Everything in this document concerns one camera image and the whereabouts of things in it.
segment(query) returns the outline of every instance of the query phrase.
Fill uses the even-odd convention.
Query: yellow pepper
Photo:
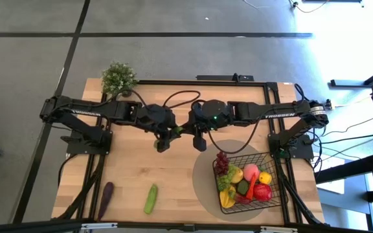
[[[230,188],[226,188],[220,192],[221,206],[224,208],[231,208],[236,203],[234,198],[231,198],[231,195],[229,195],[229,192],[234,192],[235,194],[236,189],[233,186],[230,186]]]
[[[260,173],[260,175],[258,176],[258,180],[259,180],[260,183],[262,183],[262,184],[270,184],[270,182],[271,182],[271,175],[268,174],[267,172],[262,172],[262,173]]]

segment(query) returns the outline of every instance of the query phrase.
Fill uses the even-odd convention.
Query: wooden tabletop
[[[200,98],[204,100],[218,99],[225,102],[244,101],[265,104],[263,90],[259,87],[138,85],[135,90],[142,95],[147,104],[163,104],[168,96],[181,90],[200,91]],[[292,83],[278,83],[278,90],[282,103],[292,102],[296,99]],[[193,93],[177,95],[169,101],[168,105],[190,100],[195,95]],[[89,78],[82,99],[99,102],[101,96],[101,80]],[[128,99],[139,101],[134,95]],[[188,120],[189,110],[189,104],[174,109],[179,125]],[[79,117],[88,124],[95,125],[95,117]],[[297,120],[298,118],[286,118],[284,120],[286,128],[290,128]],[[113,130],[113,142],[111,151],[106,157],[97,208],[100,203],[101,191],[107,182],[111,181],[115,184],[115,192],[106,214],[102,218],[103,221],[229,223],[208,213],[196,197],[192,186],[192,169],[199,151],[192,147],[192,135],[183,135],[181,139],[171,142],[169,150],[157,153],[152,146],[155,140],[152,133],[144,133],[140,129],[128,126],[112,125],[111,129]],[[252,129],[253,127],[227,127],[214,132],[213,137],[216,140],[238,139],[246,141]],[[260,121],[250,145],[259,152],[269,151],[268,134],[268,121]],[[210,144],[207,134],[205,134],[205,139]],[[78,195],[82,188],[87,160],[88,155],[78,155],[65,165],[52,217],[62,214]],[[312,168],[302,159],[293,159],[292,163],[300,197],[315,217],[324,221]],[[143,207],[153,183],[159,187],[159,195],[153,213],[146,215],[143,212]],[[87,196],[85,217],[88,216],[91,192]],[[288,197],[289,216],[290,220],[294,222],[293,205],[289,195]],[[279,206],[266,208],[250,220],[233,223],[282,225],[282,210]]]

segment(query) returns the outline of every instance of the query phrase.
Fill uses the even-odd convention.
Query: red apple
[[[273,196],[273,191],[267,184],[258,184],[254,186],[253,194],[257,201],[269,201]]]

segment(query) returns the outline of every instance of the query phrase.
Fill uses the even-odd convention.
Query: black wire basket
[[[217,183],[217,174],[215,172],[215,165],[216,161],[212,162],[212,169],[214,171],[215,183],[217,186],[218,191],[218,200],[220,203],[221,211],[224,214],[235,214],[240,212],[246,212],[251,210],[259,210],[263,208],[270,208],[275,206],[280,206],[280,188],[278,187],[278,180],[277,180],[277,172],[275,167],[274,160],[270,157],[270,153],[257,153],[257,154],[250,154],[250,155],[241,155],[235,157],[229,157],[229,162],[241,169],[244,169],[244,166],[247,164],[255,164],[261,170],[268,172],[271,175],[271,183],[270,188],[273,191],[273,196],[269,201],[257,201],[253,198],[253,200],[249,204],[241,204],[235,203],[234,206],[231,208],[223,208],[221,206],[221,200],[219,199],[220,191],[218,190],[218,183]]]

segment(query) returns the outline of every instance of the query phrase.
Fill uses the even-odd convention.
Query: round gray mat
[[[222,149],[225,148],[225,150],[232,151],[241,148],[244,145],[244,142],[237,140],[221,140],[217,142],[217,145]],[[192,184],[194,185],[195,194],[197,195],[199,202],[201,202],[201,205],[204,206],[205,210],[213,216],[225,221],[247,221],[256,217],[263,210],[252,210],[234,214],[224,214],[221,212],[214,172],[212,171],[212,162],[217,158],[218,152],[219,150],[211,144],[207,147],[206,151],[198,156],[195,162],[194,171],[192,173]],[[258,153],[258,151],[251,146],[247,146],[241,152],[227,156],[233,157],[254,153]]]

